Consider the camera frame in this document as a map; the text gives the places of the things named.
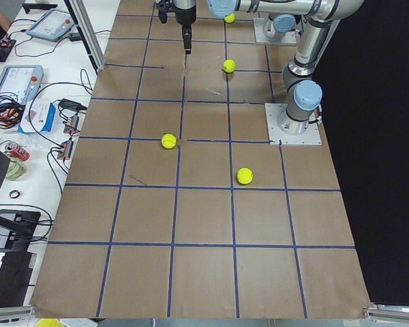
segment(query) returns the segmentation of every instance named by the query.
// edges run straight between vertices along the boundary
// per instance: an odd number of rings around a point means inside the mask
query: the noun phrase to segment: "metal plate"
[[[280,46],[294,46],[297,44],[295,40],[295,31],[287,32],[281,39],[274,39],[264,33],[264,26],[268,22],[268,18],[253,18],[254,35],[256,36],[257,44],[277,44]]]
[[[303,134],[297,136],[289,135],[280,129],[277,125],[277,118],[286,109],[286,106],[286,104],[265,104],[270,144],[321,145],[317,124],[310,124]],[[316,119],[315,115],[312,114],[310,120],[313,121],[314,119]]]

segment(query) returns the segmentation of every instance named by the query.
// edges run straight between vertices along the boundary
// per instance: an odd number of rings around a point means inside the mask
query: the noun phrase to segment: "yellow tennis ball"
[[[236,68],[237,68],[237,64],[234,62],[234,60],[227,59],[226,61],[224,61],[223,70],[226,73],[233,73]]]
[[[172,134],[165,134],[164,136],[162,136],[161,143],[165,149],[172,149],[176,146],[177,139]]]
[[[234,12],[231,13],[229,16],[224,17],[224,21],[227,22],[228,24],[231,24],[234,22]]]
[[[63,324],[59,322],[58,319],[41,319],[37,324],[36,327],[63,327]]]
[[[237,180],[241,185],[250,184],[253,180],[253,172],[249,168],[241,168],[237,172]]]

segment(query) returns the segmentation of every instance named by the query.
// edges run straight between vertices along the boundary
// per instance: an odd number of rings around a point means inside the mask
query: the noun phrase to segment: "black curtain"
[[[409,0],[365,0],[314,80],[370,298],[409,305]]]

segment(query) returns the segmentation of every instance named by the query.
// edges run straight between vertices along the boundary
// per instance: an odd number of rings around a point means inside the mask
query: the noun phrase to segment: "soda can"
[[[21,161],[26,161],[28,158],[30,158],[29,152],[24,150],[17,142],[10,142],[6,147],[6,152],[16,158],[19,158]]]

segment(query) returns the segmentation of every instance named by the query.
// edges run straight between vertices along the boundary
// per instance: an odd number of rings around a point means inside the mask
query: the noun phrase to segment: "white desk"
[[[66,10],[66,6],[62,0],[51,1],[51,3],[58,3],[59,9]],[[84,0],[85,7],[87,9],[91,24],[94,31],[110,30],[117,13],[119,0]],[[38,19],[45,11],[31,10],[29,14],[25,14],[25,11],[21,9],[16,19]],[[31,26],[31,22],[16,22],[10,29],[10,33],[13,31],[20,31]],[[99,34],[97,36],[100,46],[104,51],[108,43],[109,34]],[[17,40],[17,44],[23,40],[29,38],[25,33],[15,33],[12,38]],[[22,44],[18,47],[18,54],[21,55],[36,55],[43,52],[49,52],[53,49],[55,43],[44,41],[41,39],[32,39],[30,42]],[[88,71],[91,84],[94,85],[97,78],[94,69],[86,54],[85,47],[82,42],[71,43],[69,40],[61,42],[57,49],[51,53],[38,58],[29,57],[17,57],[13,50],[5,63],[0,63],[0,74],[3,67],[6,65],[28,65],[37,64],[42,65],[44,68],[44,78],[42,87],[53,82],[77,82],[80,83],[80,70],[85,68]],[[68,98],[87,106],[91,96],[80,86],[77,85],[55,85],[48,87],[41,95],[40,98],[49,99],[55,101],[56,99]],[[68,139],[67,134],[63,133],[63,119],[59,117],[59,112],[56,112],[55,122],[52,127],[52,131],[45,133],[45,136],[51,140],[61,143]],[[16,131],[16,127],[9,130],[0,129],[0,142],[4,140],[13,140],[21,145],[25,145],[29,151],[31,157],[26,162],[27,172],[16,181],[3,182],[0,189],[0,204],[28,204],[39,206],[48,211],[52,218],[55,218],[57,207],[61,199],[59,186],[55,180],[50,167],[47,164],[47,153],[54,144],[41,138],[36,134],[29,134],[28,136],[20,134]],[[52,162],[53,169],[55,170],[61,184],[63,185],[66,180],[66,175],[62,170]],[[18,199],[10,199],[9,192],[13,189],[19,190],[21,196]],[[16,206],[0,206],[0,209],[16,209],[16,210],[28,210],[36,211],[34,208],[16,207]],[[48,217],[41,211],[41,219],[47,219]],[[35,236],[41,236],[47,231],[47,227],[38,226],[35,231]],[[42,263],[42,257],[46,248],[45,243],[30,244],[28,251],[37,254],[37,260],[33,269],[30,284],[34,285],[39,273],[39,269]],[[0,261],[3,257],[3,253],[0,253]],[[29,287],[25,305],[29,304],[33,287]]]

